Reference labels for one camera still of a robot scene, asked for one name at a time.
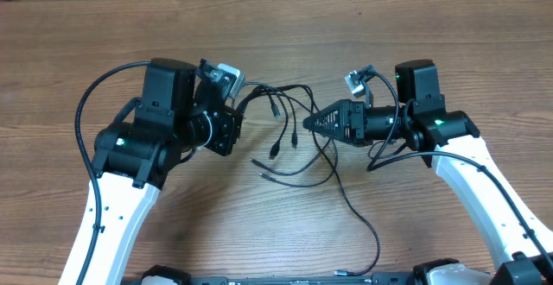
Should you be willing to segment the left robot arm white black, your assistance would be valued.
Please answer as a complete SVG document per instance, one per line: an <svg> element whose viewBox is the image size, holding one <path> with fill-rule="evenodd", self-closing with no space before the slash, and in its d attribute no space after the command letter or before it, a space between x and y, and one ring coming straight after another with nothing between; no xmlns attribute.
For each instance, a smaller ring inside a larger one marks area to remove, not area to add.
<svg viewBox="0 0 553 285"><path fill-rule="evenodd" d="M141 96L132 98L101 130L88 155L81 133L84 105L112 75L144 67ZM245 83L226 64L199 65L163 58L118 66L83 94L75 138L89 174L86 209L60 277L62 284L119 284L137 233L168 173L199 149L227 156L238 140L242 115L226 105Z"/></svg>

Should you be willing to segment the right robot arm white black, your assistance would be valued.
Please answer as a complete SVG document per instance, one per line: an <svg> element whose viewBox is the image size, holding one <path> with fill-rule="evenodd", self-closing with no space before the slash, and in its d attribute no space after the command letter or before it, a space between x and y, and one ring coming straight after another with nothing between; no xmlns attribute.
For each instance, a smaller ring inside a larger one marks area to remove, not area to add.
<svg viewBox="0 0 553 285"><path fill-rule="evenodd" d="M368 170L420 157L454 191L486 242L495 272L490 275L445 258L422 263L401 278L404 284L550 284L552 231L521 200L493 161L480 130L463 111L447 111L432 60L395 66L392 106L372 103L373 66L345 80L357 99L342 99L303 121L305 129L335 141L364 147L403 139L410 152Z"/></svg>

